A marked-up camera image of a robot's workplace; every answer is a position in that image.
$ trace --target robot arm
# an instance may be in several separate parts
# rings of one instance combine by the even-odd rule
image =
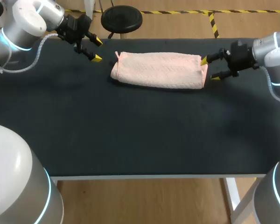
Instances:
[[[211,76],[212,79],[225,79],[239,76],[239,71],[248,68],[257,69],[265,67],[270,80],[270,87],[274,94],[280,98],[280,32],[270,36],[255,39],[249,47],[241,41],[231,44],[231,50],[220,49],[218,53],[207,55],[202,64],[211,63],[217,59],[225,59],[228,71],[219,72]]]
[[[52,0],[18,0],[7,13],[4,27],[0,30],[0,66],[18,61],[22,54],[31,50],[45,31],[56,30],[58,37],[75,44],[75,51],[83,53],[92,61],[101,58],[82,47],[81,41],[87,36],[100,46],[102,42],[90,33],[91,19],[81,15],[75,19],[64,16],[64,9]]]

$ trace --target white cable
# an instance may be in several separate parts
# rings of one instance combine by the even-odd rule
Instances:
[[[3,67],[0,67],[0,73],[3,73],[3,72],[8,72],[8,73],[20,73],[20,72],[24,72],[24,71],[28,71],[29,69],[32,69],[32,68],[36,65],[36,63],[38,62],[39,56],[41,55],[41,50],[42,50],[43,44],[45,43],[45,41],[46,41],[48,38],[50,38],[50,37],[52,37],[52,36],[58,36],[58,34],[48,34],[48,35],[46,35],[46,36],[42,39],[42,41],[41,41],[41,43],[40,43],[40,45],[39,45],[39,47],[38,47],[35,60],[33,61],[33,63],[32,63],[30,66],[28,66],[28,67],[26,67],[26,68],[24,68],[24,69],[20,69],[20,70],[7,70],[7,69],[4,69]]]
[[[265,67],[261,66],[261,69],[265,72],[266,74],[266,79],[267,79],[267,84],[269,86],[269,90],[271,95],[274,97],[274,99],[278,100],[280,102],[280,98],[276,96],[276,94],[274,93],[274,90],[272,88],[272,83],[271,83],[271,78],[269,76],[269,72],[266,70]]]

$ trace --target black stool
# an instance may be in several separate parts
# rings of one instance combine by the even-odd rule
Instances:
[[[100,8],[103,12],[101,17],[102,26],[111,32],[108,39],[111,39],[113,34],[120,34],[121,39],[126,39],[126,34],[137,30],[143,22],[141,12],[132,6],[114,6],[103,12],[101,1]]]

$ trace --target white table frame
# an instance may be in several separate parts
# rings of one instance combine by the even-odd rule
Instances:
[[[124,180],[124,179],[179,179],[179,178],[223,178],[229,209],[231,213],[231,223],[241,224],[254,211],[253,195],[254,191],[265,175],[100,175],[100,176],[52,176],[53,182],[77,181],[77,180]],[[236,177],[257,177],[242,200],[238,194]]]

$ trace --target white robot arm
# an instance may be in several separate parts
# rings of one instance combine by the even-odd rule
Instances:
[[[280,32],[255,39],[250,47],[242,44],[241,41],[234,42],[231,44],[230,51],[220,49],[218,53],[207,55],[202,64],[223,58],[227,61],[229,70],[213,74],[212,79],[237,77],[241,70],[263,67],[267,73],[271,93],[280,101]]]
[[[0,67],[18,61],[45,31],[56,30],[58,37],[75,44],[74,50],[92,61],[98,56],[82,47],[91,34],[91,19],[64,16],[64,9],[50,0],[18,0],[7,13],[0,30]],[[15,132],[0,126],[0,224],[61,224],[61,195],[28,144]]]
[[[75,19],[64,16],[64,9],[52,0],[18,0],[7,12],[4,27],[0,30],[0,67],[11,61],[18,61],[22,54],[31,50],[45,31],[57,31],[58,37],[70,44],[74,50],[83,53],[91,61],[101,58],[82,47],[82,39],[87,36],[97,46],[99,38],[89,32],[91,19],[81,15]]]

